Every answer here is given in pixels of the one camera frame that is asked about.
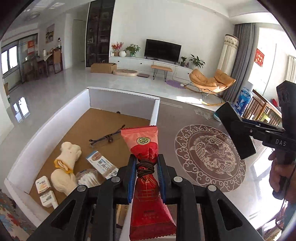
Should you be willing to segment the person right hand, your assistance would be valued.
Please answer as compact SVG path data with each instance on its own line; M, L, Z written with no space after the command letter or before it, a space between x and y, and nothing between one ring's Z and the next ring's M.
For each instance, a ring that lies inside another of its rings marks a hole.
M295 182L295 165L280 165L277 162L275 151L271 153L268 158L272 161L271 171L269 175L269 183L275 192L280 190L280 178L289 178L294 171L292 178L290 180L290 185L287 190L285 199L290 204L295 204L296 201L296 182Z

